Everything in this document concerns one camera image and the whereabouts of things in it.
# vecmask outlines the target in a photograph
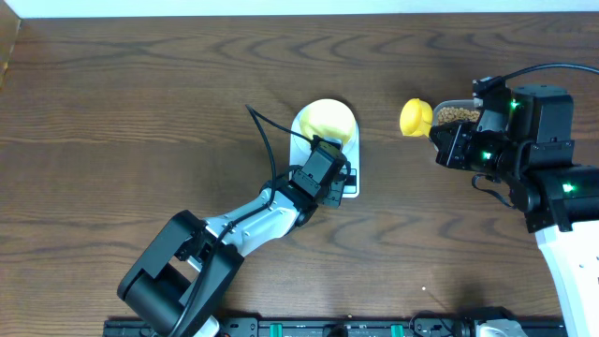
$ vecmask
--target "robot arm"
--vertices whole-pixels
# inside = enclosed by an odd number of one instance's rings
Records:
[[[341,146],[320,141],[290,180],[286,173],[280,175],[237,210],[204,219],[189,211],[176,214],[119,284],[118,296],[160,335],[212,337],[218,323],[211,315],[244,258],[263,243],[304,225],[319,204],[339,206],[344,185],[340,172],[346,165]],[[253,213],[267,203],[271,193],[275,195],[270,207]],[[229,226],[242,218],[233,228]],[[174,256],[203,273],[195,296],[198,278],[190,282],[172,267],[168,262]],[[188,313],[182,317],[188,301]]]
[[[569,336],[599,335],[599,221],[557,226],[534,233],[549,265]]]
[[[477,123],[431,128],[436,162],[509,185],[513,205],[484,191],[524,213],[553,276],[568,335],[599,335],[599,169],[572,163],[572,97],[550,85],[512,90],[500,78],[475,81],[474,91],[482,111]]]

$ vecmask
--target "white scale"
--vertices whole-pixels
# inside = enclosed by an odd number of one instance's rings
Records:
[[[304,107],[293,120],[291,130],[301,134],[300,129],[300,117],[308,106]],[[305,139],[298,136],[291,135],[289,141],[289,165],[305,165],[308,161],[308,157],[312,151],[310,150],[310,143]],[[346,185],[343,189],[343,198],[355,198],[359,194],[359,130],[358,124],[354,135],[342,148],[342,153],[345,154],[347,160],[351,163],[350,175],[356,176],[356,185]],[[346,173],[346,168],[341,170],[342,173]]]

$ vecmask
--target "brown pellets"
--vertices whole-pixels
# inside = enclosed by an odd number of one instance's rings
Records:
[[[454,121],[476,122],[480,112],[477,110],[467,110],[464,108],[442,108],[437,115],[437,124],[442,125]]]

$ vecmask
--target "yellow lid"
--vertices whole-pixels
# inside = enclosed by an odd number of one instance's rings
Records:
[[[400,115],[400,130],[404,136],[429,136],[432,124],[432,109],[429,103],[418,98],[410,99]]]

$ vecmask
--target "wood grain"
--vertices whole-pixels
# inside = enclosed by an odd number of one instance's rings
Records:
[[[116,286],[174,213],[229,211],[270,177],[243,104],[289,124],[311,101],[354,110],[359,198],[249,256],[223,308],[409,316],[503,305],[559,315],[521,214],[400,135],[412,97],[552,61],[597,66],[598,14],[51,20],[25,23],[0,94],[0,334],[98,335],[133,313]],[[574,95],[576,160],[599,165],[599,81]],[[277,166],[288,136],[267,130]],[[420,288],[426,286],[430,293]]]

